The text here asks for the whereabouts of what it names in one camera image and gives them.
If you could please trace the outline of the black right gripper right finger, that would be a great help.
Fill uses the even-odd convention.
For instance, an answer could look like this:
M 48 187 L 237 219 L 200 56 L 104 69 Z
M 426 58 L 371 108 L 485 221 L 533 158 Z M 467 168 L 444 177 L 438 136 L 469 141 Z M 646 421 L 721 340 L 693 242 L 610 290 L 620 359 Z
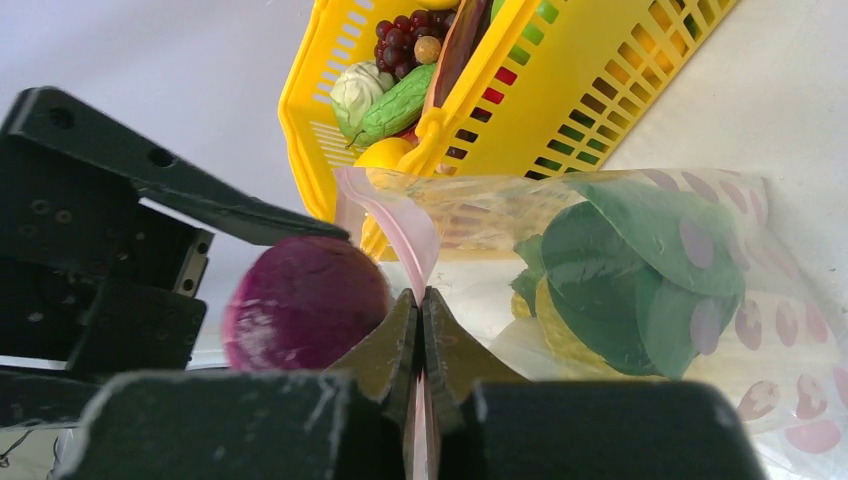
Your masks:
M 421 301 L 425 479 L 761 479 L 730 404 L 680 381 L 531 382 Z

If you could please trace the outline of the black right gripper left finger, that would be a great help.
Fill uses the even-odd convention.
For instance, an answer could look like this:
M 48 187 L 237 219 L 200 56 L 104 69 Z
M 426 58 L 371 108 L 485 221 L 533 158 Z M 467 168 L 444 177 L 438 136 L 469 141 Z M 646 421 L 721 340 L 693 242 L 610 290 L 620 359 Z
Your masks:
M 85 407 L 59 479 L 402 479 L 418 309 L 324 371 L 137 372 Z

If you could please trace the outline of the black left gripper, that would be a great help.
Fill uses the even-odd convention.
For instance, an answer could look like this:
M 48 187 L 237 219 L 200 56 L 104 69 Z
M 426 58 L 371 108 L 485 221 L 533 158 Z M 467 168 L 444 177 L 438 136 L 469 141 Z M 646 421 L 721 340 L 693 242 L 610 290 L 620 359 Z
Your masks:
M 1 355 L 19 359 L 1 368 L 5 430 L 73 426 L 111 377 L 190 363 L 213 236 L 138 195 L 253 245 L 350 238 L 56 87 L 21 91 L 1 131 Z

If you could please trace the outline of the yellow napa cabbage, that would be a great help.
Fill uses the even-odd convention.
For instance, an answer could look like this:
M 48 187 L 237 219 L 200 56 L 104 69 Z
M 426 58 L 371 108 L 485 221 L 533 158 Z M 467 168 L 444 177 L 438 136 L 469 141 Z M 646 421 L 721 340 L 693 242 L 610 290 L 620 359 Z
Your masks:
M 551 294 L 542 284 L 538 290 L 541 303 L 532 315 L 527 301 L 517 292 L 512 294 L 511 312 L 516 319 L 530 318 L 541 328 L 543 353 L 549 353 L 555 378 L 566 380 L 663 380 L 656 375 L 621 373 L 604 358 L 589 349 L 566 325 L 553 306 Z

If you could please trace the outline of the purple onion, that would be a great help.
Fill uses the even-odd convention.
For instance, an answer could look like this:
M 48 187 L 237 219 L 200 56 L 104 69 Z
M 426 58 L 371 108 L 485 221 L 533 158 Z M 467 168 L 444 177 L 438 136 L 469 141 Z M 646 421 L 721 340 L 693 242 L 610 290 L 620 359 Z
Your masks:
M 385 277 L 349 241 L 290 237 L 242 277 L 221 322 L 223 351 L 236 370 L 324 369 L 389 310 Z

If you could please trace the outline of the clear zip top bag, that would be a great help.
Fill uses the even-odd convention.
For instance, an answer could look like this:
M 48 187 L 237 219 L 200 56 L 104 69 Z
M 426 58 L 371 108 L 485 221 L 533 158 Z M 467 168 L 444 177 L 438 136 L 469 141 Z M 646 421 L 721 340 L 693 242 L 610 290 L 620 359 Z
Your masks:
M 624 170 L 523 177 L 337 172 L 339 219 L 393 250 L 411 288 L 495 260 L 501 334 L 532 379 L 690 380 L 733 405 L 769 470 L 847 475 L 847 350 L 768 228 L 762 179 Z

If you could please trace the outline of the green white bok choy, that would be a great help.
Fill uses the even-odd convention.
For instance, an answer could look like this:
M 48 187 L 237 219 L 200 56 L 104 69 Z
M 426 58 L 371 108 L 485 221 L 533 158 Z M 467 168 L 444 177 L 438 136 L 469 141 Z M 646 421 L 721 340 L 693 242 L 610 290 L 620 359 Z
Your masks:
M 540 286 L 567 327 L 615 370 L 681 378 L 715 352 L 744 292 L 729 210 L 636 180 L 576 182 L 577 202 L 517 241 L 514 290 Z

